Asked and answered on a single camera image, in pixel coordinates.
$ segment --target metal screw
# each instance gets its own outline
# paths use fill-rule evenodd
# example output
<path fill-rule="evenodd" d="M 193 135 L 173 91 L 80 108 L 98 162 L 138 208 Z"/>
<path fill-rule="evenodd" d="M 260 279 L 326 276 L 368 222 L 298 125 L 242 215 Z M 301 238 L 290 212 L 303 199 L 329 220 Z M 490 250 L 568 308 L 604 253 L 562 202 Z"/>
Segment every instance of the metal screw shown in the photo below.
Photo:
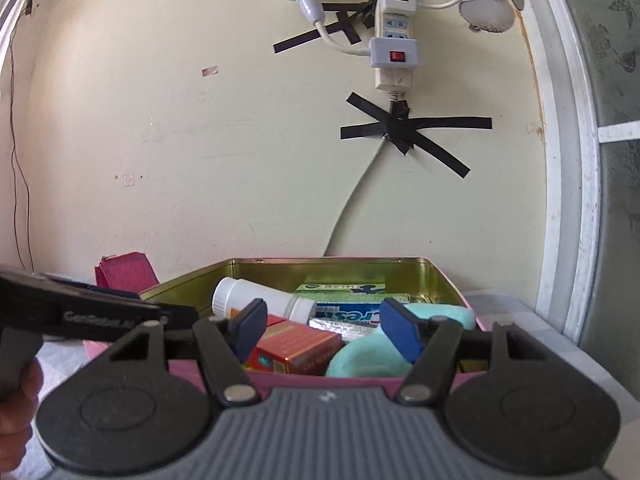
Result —
<path fill-rule="evenodd" d="M 228 402 L 247 402 L 253 399 L 257 392 L 249 384 L 234 384 L 225 388 L 223 395 Z"/>
<path fill-rule="evenodd" d="M 405 402 L 426 402 L 431 399 L 431 388 L 423 384 L 410 384 L 400 391 L 400 398 Z"/>

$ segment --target mint green object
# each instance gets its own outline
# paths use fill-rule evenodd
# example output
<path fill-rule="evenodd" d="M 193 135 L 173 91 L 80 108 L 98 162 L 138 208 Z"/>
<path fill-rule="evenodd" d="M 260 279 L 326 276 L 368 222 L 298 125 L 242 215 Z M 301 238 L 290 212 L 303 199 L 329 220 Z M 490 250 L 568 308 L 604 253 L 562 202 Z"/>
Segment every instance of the mint green object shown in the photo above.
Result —
<path fill-rule="evenodd" d="M 405 305 L 421 319 L 444 316 L 459 322 L 466 330 L 476 326 L 476 316 L 469 308 L 457 305 L 411 303 Z M 327 368 L 326 377 L 402 377 L 409 373 L 411 364 L 404 360 L 384 332 L 356 339 L 340 350 Z"/>

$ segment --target power strip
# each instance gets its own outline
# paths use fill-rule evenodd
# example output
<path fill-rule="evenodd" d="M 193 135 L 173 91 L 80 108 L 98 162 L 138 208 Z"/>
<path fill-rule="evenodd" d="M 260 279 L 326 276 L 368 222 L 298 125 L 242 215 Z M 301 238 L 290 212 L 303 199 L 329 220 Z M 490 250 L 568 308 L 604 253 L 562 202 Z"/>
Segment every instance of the power strip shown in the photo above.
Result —
<path fill-rule="evenodd" d="M 416 0 L 379 0 L 376 5 L 376 36 L 412 40 L 412 18 L 416 10 Z M 378 90 L 400 93 L 408 91 L 414 84 L 414 67 L 374 70 Z"/>

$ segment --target black wire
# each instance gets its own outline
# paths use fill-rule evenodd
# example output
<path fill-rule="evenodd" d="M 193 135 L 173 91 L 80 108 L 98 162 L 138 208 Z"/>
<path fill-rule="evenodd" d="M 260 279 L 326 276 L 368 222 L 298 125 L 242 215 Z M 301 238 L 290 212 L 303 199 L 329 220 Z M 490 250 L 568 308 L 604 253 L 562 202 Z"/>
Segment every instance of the black wire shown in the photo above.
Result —
<path fill-rule="evenodd" d="M 11 128 L 11 138 L 13 141 L 13 149 L 11 152 L 11 169 L 14 172 L 14 236 L 15 236 L 15 248 L 18 251 L 18 259 L 20 260 L 20 264 L 23 269 L 27 267 L 24 265 L 22 260 L 22 255 L 20 254 L 20 243 L 18 241 L 18 227 L 17 227 L 17 215 L 18 215 L 18 183 L 17 183 L 17 175 L 15 173 L 15 167 L 18 166 L 18 170 L 20 171 L 20 176 L 22 177 L 22 182 L 24 183 L 24 188 L 27 192 L 27 248 L 29 250 L 29 260 L 31 261 L 31 270 L 35 270 L 33 266 L 33 256 L 31 255 L 31 234 L 30 234 L 30 224 L 31 224 L 31 195 L 29 192 L 29 185 L 27 184 L 27 179 L 24 176 L 24 171 L 22 170 L 22 166 L 20 165 L 20 160 L 18 160 L 18 153 L 16 152 L 16 141 L 15 141 L 15 129 L 14 129 L 14 97 L 15 97 L 15 63 L 14 63 L 14 38 L 15 33 L 18 27 L 18 22 L 21 17 L 24 16 L 24 12 L 18 16 L 18 20 L 15 23 L 14 30 L 12 31 L 11 37 L 9 38 L 9 53 L 11 57 L 11 85 L 10 85 L 10 104 L 9 104 L 9 126 Z"/>

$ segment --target white plastic bottle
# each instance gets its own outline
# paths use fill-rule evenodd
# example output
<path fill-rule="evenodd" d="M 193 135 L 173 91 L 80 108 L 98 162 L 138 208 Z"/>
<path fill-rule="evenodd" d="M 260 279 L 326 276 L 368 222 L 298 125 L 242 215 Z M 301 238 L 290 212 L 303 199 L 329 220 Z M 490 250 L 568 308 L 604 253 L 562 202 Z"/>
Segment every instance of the white plastic bottle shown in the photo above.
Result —
<path fill-rule="evenodd" d="M 267 311 L 296 323 L 306 324 L 316 314 L 316 302 L 258 283 L 222 278 L 213 293 L 212 309 L 217 316 L 230 318 L 232 310 L 240 311 L 256 298 L 267 304 Z"/>

